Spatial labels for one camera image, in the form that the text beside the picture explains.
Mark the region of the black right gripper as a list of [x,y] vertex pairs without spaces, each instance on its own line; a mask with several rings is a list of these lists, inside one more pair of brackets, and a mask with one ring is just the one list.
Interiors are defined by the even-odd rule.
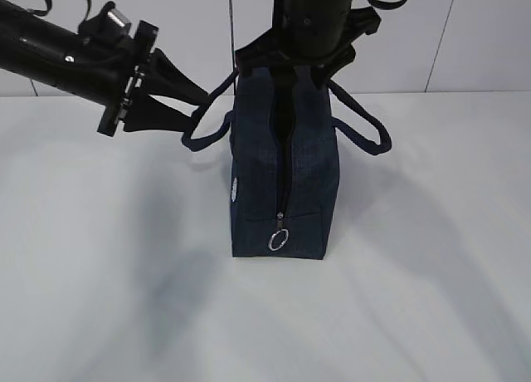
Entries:
[[256,68],[308,66],[315,83],[325,83],[356,57],[353,42],[378,31],[372,7],[349,9],[343,1],[312,1],[317,12],[293,0],[274,0],[272,27],[236,51],[236,68],[249,76]]

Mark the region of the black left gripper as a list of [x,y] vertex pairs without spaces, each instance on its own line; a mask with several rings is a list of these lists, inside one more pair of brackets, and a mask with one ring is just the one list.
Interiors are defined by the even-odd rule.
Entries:
[[[90,19],[78,26],[81,42],[66,54],[57,78],[57,88],[105,107],[97,131],[113,136],[121,113],[129,103],[128,86],[136,70],[143,69],[143,89],[150,95],[164,96],[203,105],[209,94],[185,76],[159,48],[150,54],[158,27],[141,21],[133,36],[129,26],[110,19]],[[123,119],[124,132],[145,130],[185,132],[191,118],[150,95],[133,93]]]

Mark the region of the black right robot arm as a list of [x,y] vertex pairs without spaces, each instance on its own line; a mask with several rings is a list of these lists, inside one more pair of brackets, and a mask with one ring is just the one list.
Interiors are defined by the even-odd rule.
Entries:
[[308,66],[317,87],[353,62],[352,43],[378,31],[373,7],[352,9],[353,0],[274,0],[272,26],[236,51],[236,68],[249,76],[256,68],[287,71]]

